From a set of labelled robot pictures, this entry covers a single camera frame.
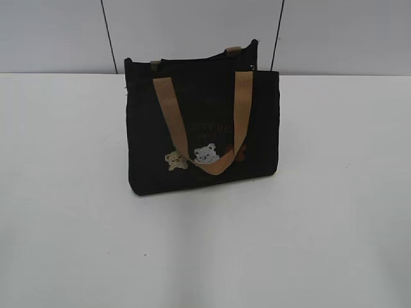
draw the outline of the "black tote bag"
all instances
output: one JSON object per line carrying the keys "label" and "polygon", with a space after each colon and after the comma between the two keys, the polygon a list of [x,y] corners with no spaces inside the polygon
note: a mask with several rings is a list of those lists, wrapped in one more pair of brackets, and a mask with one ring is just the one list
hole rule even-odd
{"label": "black tote bag", "polygon": [[128,179],[138,195],[275,173],[279,75],[258,41],[211,58],[125,60]]}

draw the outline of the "black vertical line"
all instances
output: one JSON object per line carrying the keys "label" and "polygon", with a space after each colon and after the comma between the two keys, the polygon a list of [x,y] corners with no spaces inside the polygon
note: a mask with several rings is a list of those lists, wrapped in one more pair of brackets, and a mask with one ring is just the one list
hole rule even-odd
{"label": "black vertical line", "polygon": [[274,50],[272,52],[270,71],[272,71],[272,66],[274,65],[275,50],[277,49],[278,34],[280,33],[280,25],[281,25],[281,19],[283,18],[283,10],[284,10],[284,0],[281,3],[280,17],[278,18],[277,36],[275,37]]}
{"label": "black vertical line", "polygon": [[106,18],[106,16],[105,16],[105,10],[104,10],[103,0],[100,0],[100,3],[101,3],[101,9],[103,10],[105,29],[107,30],[107,37],[109,38],[110,50],[111,50],[111,57],[113,58],[114,69],[116,70],[116,74],[118,74],[116,59],[114,58],[113,45],[111,44],[111,38],[110,38],[110,32],[109,32],[109,25],[107,24],[107,18]]}

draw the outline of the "bag handle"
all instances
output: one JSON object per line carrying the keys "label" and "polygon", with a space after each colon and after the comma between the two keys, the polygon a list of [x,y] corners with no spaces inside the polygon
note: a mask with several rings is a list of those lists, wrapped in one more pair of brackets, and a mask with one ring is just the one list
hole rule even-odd
{"label": "bag handle", "polygon": [[176,150],[187,160],[210,175],[220,175],[234,161],[249,127],[252,104],[253,72],[236,72],[234,90],[234,147],[212,164],[197,164],[188,153],[186,128],[170,77],[153,79],[154,89]]}

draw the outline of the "embroidered bear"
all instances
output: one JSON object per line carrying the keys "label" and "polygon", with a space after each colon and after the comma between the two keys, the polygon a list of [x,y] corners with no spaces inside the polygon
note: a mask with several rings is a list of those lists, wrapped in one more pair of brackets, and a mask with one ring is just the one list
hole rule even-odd
{"label": "embroidered bear", "polygon": [[220,159],[220,156],[216,154],[216,146],[214,143],[210,143],[208,146],[203,146],[202,148],[195,149],[194,154],[196,158],[194,161],[197,164],[209,165]]}
{"label": "embroidered bear", "polygon": [[175,168],[188,168],[187,160],[183,156],[181,156],[177,151],[172,151],[170,154],[167,154],[164,158],[169,164],[168,171],[173,171]]}

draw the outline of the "white bear patch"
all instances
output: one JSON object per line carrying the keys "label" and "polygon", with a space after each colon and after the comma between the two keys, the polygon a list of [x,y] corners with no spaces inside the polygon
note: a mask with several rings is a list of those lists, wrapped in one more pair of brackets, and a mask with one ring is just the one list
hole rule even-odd
{"label": "white bear patch", "polygon": [[214,143],[210,143],[208,146],[203,146],[202,148],[195,149],[194,154],[196,158],[194,161],[200,165],[209,165],[220,159],[220,156],[216,154],[216,146]]}

